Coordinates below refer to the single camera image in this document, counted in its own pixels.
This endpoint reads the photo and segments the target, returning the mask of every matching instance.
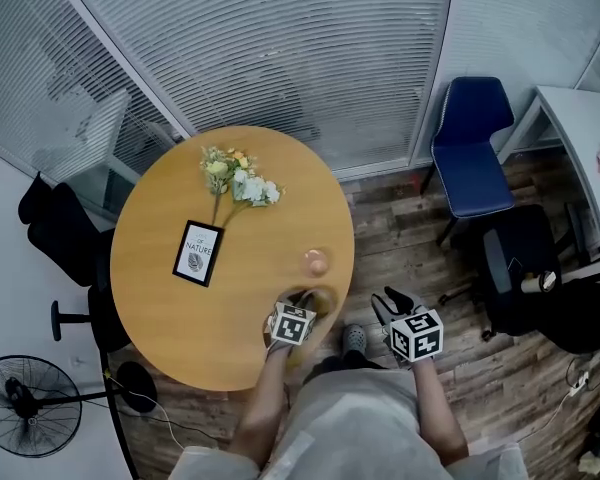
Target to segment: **white flower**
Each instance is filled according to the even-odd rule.
[[[265,191],[267,199],[271,204],[278,202],[280,199],[280,192],[278,192],[278,187],[276,187],[276,184],[273,181],[267,181],[267,183],[265,183]]]
[[[233,175],[233,179],[236,180],[237,183],[244,183],[247,180],[247,171],[243,171],[242,169],[236,169],[236,173]]]
[[[260,176],[247,178],[247,180],[244,182],[244,192],[242,193],[242,199],[246,199],[254,203],[262,201],[264,189],[265,182]]]

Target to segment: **black picture frame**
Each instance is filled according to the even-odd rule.
[[[204,279],[198,279],[187,275],[180,270],[178,270],[178,265],[180,264],[180,258],[184,251],[185,244],[187,242],[187,236],[189,235],[189,231],[192,226],[197,228],[206,229],[209,231],[214,231],[217,233],[216,240],[213,243],[213,250],[211,251],[210,258],[207,264],[207,271],[205,273]],[[182,279],[186,279],[187,281],[191,281],[192,283],[199,284],[200,286],[204,286],[207,288],[209,283],[211,282],[211,275],[213,274],[213,268],[216,264],[216,258],[218,257],[218,251],[220,250],[220,244],[222,243],[222,236],[224,235],[224,229],[218,228],[216,226],[210,226],[209,224],[203,224],[202,222],[196,222],[194,220],[188,220],[186,226],[184,227],[184,233],[182,234],[182,240],[180,241],[180,247],[178,247],[178,254],[176,255],[176,262],[173,265],[173,275],[180,277]]]

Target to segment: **round wooden table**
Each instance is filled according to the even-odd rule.
[[[188,220],[211,223],[214,196],[199,168],[201,146],[236,148],[257,157],[257,173],[286,189],[268,208],[231,220],[208,288],[172,274]],[[232,208],[221,198],[216,225]],[[303,255],[324,251],[329,271],[304,274]],[[179,144],[140,179],[116,227],[111,283],[116,308],[136,348],[156,368],[197,388],[253,387],[265,359],[263,322],[292,287],[328,286],[335,310],[297,347],[310,353],[327,334],[347,295],[353,270],[351,215],[325,163],[301,142],[252,126],[209,131]]]

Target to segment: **wooden floor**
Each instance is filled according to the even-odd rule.
[[[505,172],[517,203],[541,203],[559,237],[566,228],[563,203],[582,197],[568,158],[556,152],[519,156],[505,166]],[[290,375],[290,401],[293,403],[312,364],[338,351],[346,324],[365,327],[368,357],[396,367],[382,343],[369,297],[385,285],[410,290],[438,308],[444,321],[445,350],[436,357],[436,365],[472,452],[481,452],[499,443],[519,441],[549,420],[568,392],[565,372],[573,356],[538,333],[519,338],[498,335],[485,343],[480,338],[485,317],[466,296],[442,308],[437,305],[441,294],[466,284],[473,272],[457,251],[449,249],[448,241],[442,248],[436,246],[435,237],[448,218],[447,206],[437,179],[424,198],[418,195],[423,175],[424,171],[411,171],[343,185],[356,233],[353,281],[341,321],[316,351],[312,363]],[[180,443],[226,446],[248,393],[210,393],[179,384],[149,365],[131,346],[112,354],[114,371],[126,360],[139,361],[149,369],[171,420],[199,428],[213,438],[174,427]],[[572,377],[587,364],[591,386],[596,389],[568,399],[549,427],[521,442],[532,479],[585,478],[577,472],[574,457],[586,423],[600,404],[600,385],[596,386],[600,383],[600,351],[590,361],[577,359]],[[121,400],[119,408],[133,412]],[[152,416],[164,417],[159,410]],[[167,426],[141,418],[121,419],[140,477],[167,478],[180,453]]]

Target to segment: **person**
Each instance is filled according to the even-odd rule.
[[[517,444],[469,456],[431,358],[384,369],[366,341],[360,326],[345,329],[342,356],[307,377],[272,454],[290,352],[275,342],[227,450],[187,447],[170,480],[528,478]]]

